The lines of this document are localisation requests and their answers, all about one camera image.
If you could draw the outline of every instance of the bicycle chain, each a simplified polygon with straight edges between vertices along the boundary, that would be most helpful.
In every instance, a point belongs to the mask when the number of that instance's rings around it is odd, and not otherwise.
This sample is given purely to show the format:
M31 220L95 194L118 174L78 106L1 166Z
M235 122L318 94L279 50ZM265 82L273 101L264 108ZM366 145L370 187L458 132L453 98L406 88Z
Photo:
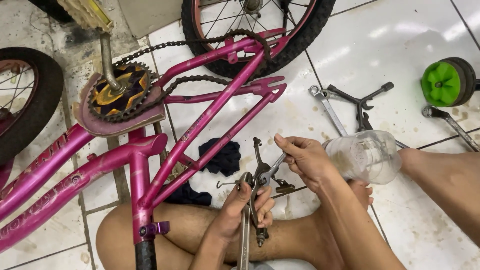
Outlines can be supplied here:
M253 81L256 76L260 75L262 70L266 67L266 62L270 61L272 58L271 58L271 55L270 55L271 48L268 45L267 41L264 38L262 38L259 34L254 33L250 30L245 30L245 29L232 30L232 31L228 32L226 35L221 36L221 37L213 37L213 38L197 39L197 40L185 40L185 41L170 41L170 42L167 42L167 43L162 43L162 44L158 44L158 45L155 45L155 46L151 46L151 47L148 47L144 50L136 52L133 55L129 55L129 56L121 59L120 61L116 62L113 65L113 67L117 68L121 65L127 64L131 60L133 60L135 58L138 58L138 57L140 57L144 54L151 53L154 50L163 49L163 48L166 48L166 47L173 47L173 46L190 45L190 44L195 44L195 43L199 43L199 44L218 43L218 42L224 41L227 37L234 37L234 36L248 36L248 37L251 37L251 38L255 39L256 41L260 42L260 44L263 46L264 51L265 51L264 60L258 65L255 72L250 76L250 78L246 82L246 83L249 83L249 82ZM213 83L217 83L217 84L225 85L225 86L227 86L230 83L227 80L220 79L220 78L215 78L215 77L208 76L208 75L196 75L196 76L181 77L181 78L177 78L175 80L175 82L170 84L170 86L163 93L161 93L160 96L157 99L155 99L154 101L146 104L143 108L141 108L139 110L134 110L132 112L120 113L119 116L115 117L115 118L112 118L111 116L109 118L106 118L106 116L101 116L101 115L98 115L98 114L95 114L95 115L98 118L100 118L101 120L104 120L104 121L107 121L107 122L112 122L112 123L119 123L119 122L128 121L128 120L133 119L137 116L140 116L142 113L144 113L144 112L152 109L153 107L161 104L163 102L163 100L166 99L173 92L173 90L175 90L177 88L177 86L179 84L186 83L186 82L199 82L199 81L209 81L209 82L213 82Z

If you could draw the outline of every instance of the green wheel hub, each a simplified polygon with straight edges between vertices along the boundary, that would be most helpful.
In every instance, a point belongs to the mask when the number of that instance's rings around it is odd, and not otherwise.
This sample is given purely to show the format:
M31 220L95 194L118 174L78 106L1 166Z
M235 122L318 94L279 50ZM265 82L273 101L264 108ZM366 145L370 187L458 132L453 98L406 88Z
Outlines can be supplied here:
M458 71L454 66L442 61L431 64L421 80L423 95L436 107L451 106L460 94L460 87Z

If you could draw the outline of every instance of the hand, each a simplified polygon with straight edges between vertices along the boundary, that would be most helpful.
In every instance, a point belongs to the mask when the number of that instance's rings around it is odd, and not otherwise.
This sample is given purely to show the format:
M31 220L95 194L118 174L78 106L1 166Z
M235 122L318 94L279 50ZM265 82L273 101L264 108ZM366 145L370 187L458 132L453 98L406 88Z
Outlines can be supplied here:
M322 179L332 175L341 178L320 142L300 137L284 138L275 134L275 143L287 153L284 162L290 170L298 174L313 192L320 191Z
M240 191L235 186L225 200L219 215L212 221L207 233L217 235L227 243L238 240L240 235L241 212L250 200L252 188L243 182ZM266 228L273 223L273 214L270 211L275 206L275 201L270 198L272 187L263 186L258 192L255 209L258 215L258 228Z

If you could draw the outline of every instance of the black cloth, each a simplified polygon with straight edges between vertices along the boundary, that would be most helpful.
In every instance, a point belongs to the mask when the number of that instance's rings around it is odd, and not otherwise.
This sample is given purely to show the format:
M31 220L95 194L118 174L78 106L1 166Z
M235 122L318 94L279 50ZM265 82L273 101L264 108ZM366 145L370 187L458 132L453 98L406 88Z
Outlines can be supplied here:
M177 190L175 190L172 195L170 195L165 202L171 204L193 204L193 205L204 205L210 206L212 204L212 195L208 192L196 192L190 186L190 183L187 181Z
M205 154L220 138L214 138L198 147L200 157ZM231 176L240 171L240 144L229 141L206 165L205 168L211 173L221 172L224 176Z

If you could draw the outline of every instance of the hook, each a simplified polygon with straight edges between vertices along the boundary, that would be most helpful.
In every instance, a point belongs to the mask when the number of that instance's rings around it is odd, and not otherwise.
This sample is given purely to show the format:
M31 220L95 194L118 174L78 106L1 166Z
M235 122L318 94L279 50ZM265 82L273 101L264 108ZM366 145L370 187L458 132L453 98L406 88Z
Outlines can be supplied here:
M223 183L223 184L220 184L220 181L218 181L218 183L216 184L216 187L217 188L220 188L221 186L225 185L225 184L238 184L239 182L238 181L235 181L233 183Z

